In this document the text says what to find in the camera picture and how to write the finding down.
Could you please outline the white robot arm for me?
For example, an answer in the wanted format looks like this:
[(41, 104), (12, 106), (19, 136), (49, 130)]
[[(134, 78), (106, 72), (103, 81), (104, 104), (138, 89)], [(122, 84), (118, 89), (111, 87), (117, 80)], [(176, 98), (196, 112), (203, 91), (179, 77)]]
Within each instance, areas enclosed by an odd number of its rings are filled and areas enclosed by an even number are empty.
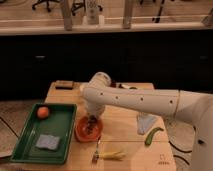
[(98, 118), (106, 105), (170, 116), (195, 129), (190, 171), (213, 171), (213, 94), (166, 89), (122, 89), (97, 72), (81, 91), (89, 115)]

